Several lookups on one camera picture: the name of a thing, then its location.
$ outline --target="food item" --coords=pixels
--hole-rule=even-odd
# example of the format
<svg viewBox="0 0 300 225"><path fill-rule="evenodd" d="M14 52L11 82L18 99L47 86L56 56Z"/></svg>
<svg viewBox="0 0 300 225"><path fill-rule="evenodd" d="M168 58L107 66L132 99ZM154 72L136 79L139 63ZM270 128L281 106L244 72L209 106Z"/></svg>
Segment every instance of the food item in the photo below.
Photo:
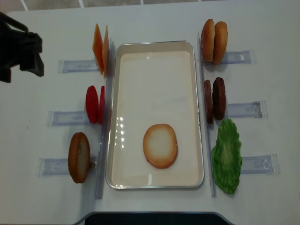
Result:
<svg viewBox="0 0 300 225"><path fill-rule="evenodd" d="M212 19L206 21L201 33L201 53L205 61L211 62L214 54L215 24Z"/></svg>
<svg viewBox="0 0 300 225"><path fill-rule="evenodd" d="M213 111L212 111L211 87L210 87L209 80L204 81L204 94L205 94L205 103L206 103L207 122L209 124L212 124L214 115L213 115Z"/></svg>
<svg viewBox="0 0 300 225"><path fill-rule="evenodd" d="M219 126L216 146L212 150L213 177L224 192L233 195L240 183L241 142L233 121L226 119Z"/></svg>
<svg viewBox="0 0 300 225"><path fill-rule="evenodd" d="M228 32L226 23L222 21L217 22L215 25L215 31L216 36L213 62L218 65L221 63L227 47Z"/></svg>
<svg viewBox="0 0 300 225"><path fill-rule="evenodd" d="M96 61L98 63L100 73L103 74L103 59L102 59L102 50L103 50L103 40L101 37L100 29L98 24L96 24L94 32L94 42L93 42L93 52L95 54Z"/></svg>
<svg viewBox="0 0 300 225"><path fill-rule="evenodd" d="M151 126L143 140L143 149L147 161L158 169L171 166L178 152L176 135L168 124Z"/></svg>
<svg viewBox="0 0 300 225"><path fill-rule="evenodd" d="M90 167L90 144L84 133L73 135L67 161L73 181L84 183Z"/></svg>
<svg viewBox="0 0 300 225"><path fill-rule="evenodd" d="M105 104L105 87L101 87L101 94L100 94L100 103L99 103L99 118L98 123L103 123L103 114L104 114L104 104Z"/></svg>
<svg viewBox="0 0 300 225"><path fill-rule="evenodd" d="M221 77L217 77L212 86L212 104L215 118L222 120L226 110L226 95L224 80Z"/></svg>
<svg viewBox="0 0 300 225"><path fill-rule="evenodd" d="M90 122L97 123L99 105L98 94L94 86L90 86L86 92L85 108Z"/></svg>
<svg viewBox="0 0 300 225"><path fill-rule="evenodd" d="M106 31L105 31L104 42L103 42L103 50L102 50L102 58L103 58L103 64L104 64L105 77L108 74L108 55L109 55L108 31L107 31L107 25L106 25Z"/></svg>

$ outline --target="metal tray rim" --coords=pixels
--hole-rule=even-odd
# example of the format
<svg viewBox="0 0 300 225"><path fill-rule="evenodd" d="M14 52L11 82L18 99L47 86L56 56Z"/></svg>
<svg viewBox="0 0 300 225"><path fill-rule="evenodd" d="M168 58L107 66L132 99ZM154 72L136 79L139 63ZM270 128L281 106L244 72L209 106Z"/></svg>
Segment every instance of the metal tray rim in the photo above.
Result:
<svg viewBox="0 0 300 225"><path fill-rule="evenodd" d="M163 44L163 43L175 43L175 42L186 42L188 44L191 45L190 42L186 41L186 40L182 40L182 41L163 41L163 42L140 42L140 43L128 43L128 44L122 44L118 47L117 51L116 51L116 57L118 55L118 51L120 50L120 48L122 46L125 45L148 45L148 44ZM204 161L203 161L203 147L202 147L202 138L201 138L201 126L200 126L200 108L199 108L199 95L198 95L198 85L197 85L197 72L196 72L196 61L195 61L195 50L194 47L191 45L192 49L193 49L193 58L194 58L194 74L195 74L195 85L196 85L196 100L197 100L197 112L198 112L198 128L199 128L199 138L200 138L200 148L201 148L201 160L202 160L202 178L200 180L200 182L196 185L193 186L122 186L122 187L118 187L115 186L113 184L111 184L107 178L107 164L108 164L108 157L109 157L109 142L110 142L110 137L108 139L108 147L107 147L107 153L106 153L106 170L105 170L105 179L107 184L116 190L124 190L124 189L188 189L188 188L197 188L199 187L203 181L204 181ZM113 90L115 88L115 74L114 74L114 81L113 81ZM109 133L111 131L111 125L112 125L112 120L110 122L110 129L109 129Z"/></svg>

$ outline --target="green lettuce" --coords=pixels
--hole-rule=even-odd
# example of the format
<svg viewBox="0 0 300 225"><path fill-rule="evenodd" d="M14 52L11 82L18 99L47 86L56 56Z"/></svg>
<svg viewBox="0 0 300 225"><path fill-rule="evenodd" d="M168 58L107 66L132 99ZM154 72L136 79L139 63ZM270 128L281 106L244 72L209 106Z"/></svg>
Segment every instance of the green lettuce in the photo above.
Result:
<svg viewBox="0 0 300 225"><path fill-rule="evenodd" d="M231 119L222 121L212 150L212 167L215 183L224 192L233 195L240 183L242 157L238 130Z"/></svg>

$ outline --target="white table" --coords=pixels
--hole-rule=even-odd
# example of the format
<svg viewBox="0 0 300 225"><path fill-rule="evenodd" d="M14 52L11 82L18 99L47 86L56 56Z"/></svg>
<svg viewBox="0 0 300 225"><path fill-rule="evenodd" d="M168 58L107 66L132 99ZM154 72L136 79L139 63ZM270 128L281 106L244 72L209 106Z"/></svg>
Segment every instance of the white table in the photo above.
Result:
<svg viewBox="0 0 300 225"><path fill-rule="evenodd" d="M239 225L300 224L299 9L297 0L229 0L11 13L43 39L45 76L14 68L12 83L0 83L0 224L74 224L105 211L201 211ZM98 150L90 127L45 126L49 110L82 110L87 87L94 84L100 93L105 83L98 73L57 73L58 60L93 58L95 23L102 31L108 24L116 47L187 40L198 63L197 34L209 18L227 23L227 50L255 49L257 64L225 69L227 99L266 100L268 119L245 120L249 129L239 127L241 152L277 153L280 174L242 175L235 196L217 188L217 197L211 198L202 135L205 181L197 189L116 191L105 184L103 199L95 200L94 176L83 185L68 176L37 176L38 159L66 158L76 131L86 132L92 152Z"/></svg>

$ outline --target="white tray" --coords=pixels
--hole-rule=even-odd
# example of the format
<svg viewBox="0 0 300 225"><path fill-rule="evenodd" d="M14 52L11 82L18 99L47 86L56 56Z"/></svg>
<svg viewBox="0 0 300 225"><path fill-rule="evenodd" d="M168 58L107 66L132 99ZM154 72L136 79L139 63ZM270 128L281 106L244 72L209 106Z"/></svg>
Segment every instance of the white tray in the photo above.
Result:
<svg viewBox="0 0 300 225"><path fill-rule="evenodd" d="M106 179L117 189L194 188L204 177L195 59L186 41L119 47L112 101ZM157 169L143 153L147 129L175 131L178 156Z"/></svg>

